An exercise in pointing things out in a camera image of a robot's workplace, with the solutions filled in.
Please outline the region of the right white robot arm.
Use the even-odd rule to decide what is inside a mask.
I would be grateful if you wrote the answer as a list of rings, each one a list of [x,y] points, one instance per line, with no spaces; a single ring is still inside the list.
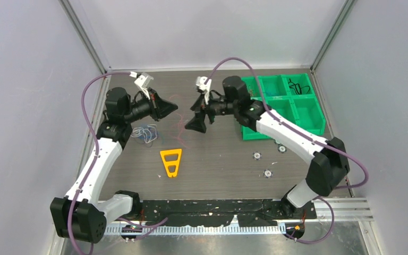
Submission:
[[[213,123],[215,116],[232,115],[241,126],[279,141],[308,164],[306,177],[280,200],[285,216],[295,218],[309,201],[330,195],[350,171],[342,140],[314,135],[263,101],[251,98],[239,76],[224,79],[224,94],[217,99],[211,95],[210,78],[199,76],[195,85],[200,96],[190,108],[194,117],[185,125],[187,130],[205,133],[206,117]]]

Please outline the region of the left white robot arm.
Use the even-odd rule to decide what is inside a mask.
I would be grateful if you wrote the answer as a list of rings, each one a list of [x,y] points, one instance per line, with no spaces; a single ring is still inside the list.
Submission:
[[[54,198],[50,204],[59,237],[96,244],[109,223],[122,216],[135,220],[141,215],[138,193],[120,190],[112,198],[99,202],[102,187],[132,134],[132,123],[145,117],[159,121],[179,108],[161,99],[152,88],[141,99],[132,100],[122,87],[107,91],[105,107],[106,118],[92,132],[95,147],[84,169],[66,195]]]

